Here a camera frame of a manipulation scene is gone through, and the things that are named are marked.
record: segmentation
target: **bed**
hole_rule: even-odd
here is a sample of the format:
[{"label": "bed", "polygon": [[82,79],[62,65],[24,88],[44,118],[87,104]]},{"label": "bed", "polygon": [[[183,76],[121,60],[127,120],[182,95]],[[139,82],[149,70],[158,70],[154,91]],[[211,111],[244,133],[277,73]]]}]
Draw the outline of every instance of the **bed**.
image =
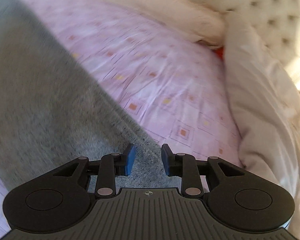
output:
[{"label": "bed", "polygon": [[[174,152],[256,169],[238,152],[240,122],[229,110],[223,62],[206,46],[224,43],[226,24],[211,20],[216,11],[220,18],[243,15],[300,90],[300,0],[191,0],[209,5],[219,33],[211,36],[170,30],[165,18],[148,19],[111,0],[22,1],[153,140]],[[0,203],[6,194],[0,180]],[[0,211],[0,236],[8,229]]]}]

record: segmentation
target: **ribbed gray surface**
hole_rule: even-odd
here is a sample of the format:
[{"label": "ribbed gray surface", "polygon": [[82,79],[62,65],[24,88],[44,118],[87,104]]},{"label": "ribbed gray surface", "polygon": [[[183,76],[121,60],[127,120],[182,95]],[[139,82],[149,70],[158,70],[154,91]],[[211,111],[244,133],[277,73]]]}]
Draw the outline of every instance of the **ribbed gray surface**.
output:
[{"label": "ribbed gray surface", "polygon": [[53,234],[13,230],[4,240],[288,240],[285,229],[247,234],[215,221],[200,200],[180,196],[176,189],[123,189],[115,198],[99,200],[91,213],[72,228]]}]

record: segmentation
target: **red object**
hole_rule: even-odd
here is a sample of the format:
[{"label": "red object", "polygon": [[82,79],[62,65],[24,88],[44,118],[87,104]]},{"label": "red object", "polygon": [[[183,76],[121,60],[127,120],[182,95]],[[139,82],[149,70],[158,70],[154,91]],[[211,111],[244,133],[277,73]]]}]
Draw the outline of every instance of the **red object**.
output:
[{"label": "red object", "polygon": [[220,49],[216,49],[214,52],[218,55],[219,58],[223,60],[223,47]]}]

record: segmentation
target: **gray cloth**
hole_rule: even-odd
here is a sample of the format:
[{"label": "gray cloth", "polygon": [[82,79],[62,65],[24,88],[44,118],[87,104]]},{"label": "gray cloth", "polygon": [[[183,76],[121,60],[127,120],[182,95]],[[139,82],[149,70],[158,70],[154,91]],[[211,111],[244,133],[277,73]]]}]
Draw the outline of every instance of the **gray cloth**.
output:
[{"label": "gray cloth", "polygon": [[8,190],[78,156],[135,143],[119,187],[178,187],[160,147],[18,0],[0,0],[0,177]]}]

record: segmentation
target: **crosshair symbol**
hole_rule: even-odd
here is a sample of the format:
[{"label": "crosshair symbol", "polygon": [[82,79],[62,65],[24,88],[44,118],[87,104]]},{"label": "crosshair symbol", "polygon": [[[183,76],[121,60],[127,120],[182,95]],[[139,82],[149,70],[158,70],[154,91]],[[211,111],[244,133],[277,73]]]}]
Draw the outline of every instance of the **crosshair symbol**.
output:
[{"label": "crosshair symbol", "polygon": [[147,190],[147,191],[145,192],[145,194],[146,194],[147,196],[151,196],[151,195],[153,194],[153,192],[152,192],[151,190]]}]

